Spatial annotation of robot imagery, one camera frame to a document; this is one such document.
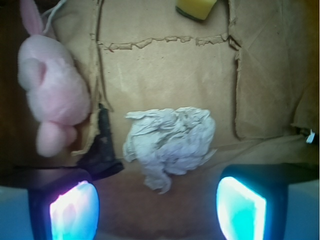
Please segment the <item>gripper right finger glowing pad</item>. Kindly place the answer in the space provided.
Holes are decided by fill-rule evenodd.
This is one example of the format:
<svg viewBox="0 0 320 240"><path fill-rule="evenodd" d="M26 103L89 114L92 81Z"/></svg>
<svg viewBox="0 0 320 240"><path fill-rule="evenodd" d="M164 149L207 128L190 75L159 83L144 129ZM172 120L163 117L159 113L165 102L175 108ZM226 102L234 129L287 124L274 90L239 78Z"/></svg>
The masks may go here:
<svg viewBox="0 0 320 240"><path fill-rule="evenodd" d="M216 190L227 240L318 240L320 171L310 163L231 164Z"/></svg>

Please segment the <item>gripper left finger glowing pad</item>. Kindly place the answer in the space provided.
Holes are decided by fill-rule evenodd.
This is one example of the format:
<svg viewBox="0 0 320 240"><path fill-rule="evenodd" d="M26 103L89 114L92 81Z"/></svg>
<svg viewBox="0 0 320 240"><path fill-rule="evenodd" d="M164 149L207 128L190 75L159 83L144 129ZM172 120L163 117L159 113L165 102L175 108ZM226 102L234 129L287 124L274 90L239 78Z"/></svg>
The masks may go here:
<svg viewBox="0 0 320 240"><path fill-rule="evenodd" d="M25 169L0 178L2 240L92 240L100 201L83 169Z"/></svg>

